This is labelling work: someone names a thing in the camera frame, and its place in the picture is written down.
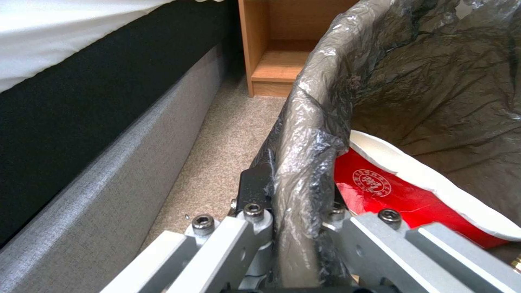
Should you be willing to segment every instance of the garbage bag liner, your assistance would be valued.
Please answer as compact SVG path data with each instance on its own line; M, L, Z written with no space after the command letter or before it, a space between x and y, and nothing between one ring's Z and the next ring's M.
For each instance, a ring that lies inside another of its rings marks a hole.
M520 4L362 0L335 18L252 163L274 169L278 285L346 274L320 225L351 129L521 225Z

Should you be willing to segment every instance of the beige carpet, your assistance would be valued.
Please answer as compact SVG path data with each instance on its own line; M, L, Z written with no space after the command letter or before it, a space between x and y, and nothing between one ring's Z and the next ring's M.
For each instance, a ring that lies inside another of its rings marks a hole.
M284 102L281 97L250 98L243 69L231 70L142 248L164 230L183 233L199 214L226 216L241 171L249 167Z

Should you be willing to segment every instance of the white bed sheet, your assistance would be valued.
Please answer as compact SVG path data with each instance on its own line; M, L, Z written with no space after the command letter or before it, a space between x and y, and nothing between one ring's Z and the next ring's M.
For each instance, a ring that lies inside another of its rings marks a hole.
M172 0L1 1L0 92L169 2Z

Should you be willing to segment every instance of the crushed paper cup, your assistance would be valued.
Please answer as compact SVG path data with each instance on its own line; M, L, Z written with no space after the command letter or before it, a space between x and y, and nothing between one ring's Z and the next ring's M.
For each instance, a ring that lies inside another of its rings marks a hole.
M483 248L521 241L521 228L390 143L352 130L334 180L355 214L394 209L411 228L439 222Z

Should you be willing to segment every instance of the logo on cup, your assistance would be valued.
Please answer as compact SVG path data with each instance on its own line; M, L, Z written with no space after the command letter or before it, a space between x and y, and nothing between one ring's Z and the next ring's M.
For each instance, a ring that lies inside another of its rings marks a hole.
M391 193L391 184L380 174L370 170L356 170L353 173L353 181L364 191L376 196L384 197Z

